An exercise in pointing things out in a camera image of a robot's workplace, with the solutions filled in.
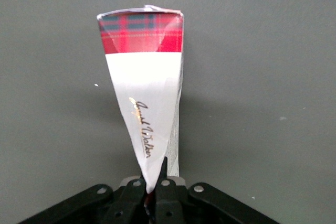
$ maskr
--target red tartan pattern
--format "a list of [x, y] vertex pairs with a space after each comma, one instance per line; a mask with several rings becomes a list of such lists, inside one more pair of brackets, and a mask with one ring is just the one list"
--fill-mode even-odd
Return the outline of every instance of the red tartan pattern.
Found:
[[105, 54], [181, 52], [183, 16], [173, 13], [128, 13], [99, 21]]

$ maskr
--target white paper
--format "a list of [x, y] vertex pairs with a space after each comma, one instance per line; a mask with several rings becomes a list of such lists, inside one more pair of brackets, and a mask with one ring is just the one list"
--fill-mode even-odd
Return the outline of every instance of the white paper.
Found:
[[181, 52], [106, 55], [118, 104], [146, 181], [155, 188], [167, 152], [168, 175], [178, 176]]

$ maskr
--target gray wall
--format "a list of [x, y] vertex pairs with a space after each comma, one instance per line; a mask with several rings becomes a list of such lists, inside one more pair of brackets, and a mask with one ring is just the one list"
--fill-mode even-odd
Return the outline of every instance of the gray wall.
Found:
[[187, 183], [336, 223], [336, 0], [1, 0], [0, 223], [140, 173], [96, 15], [144, 4], [185, 14]]

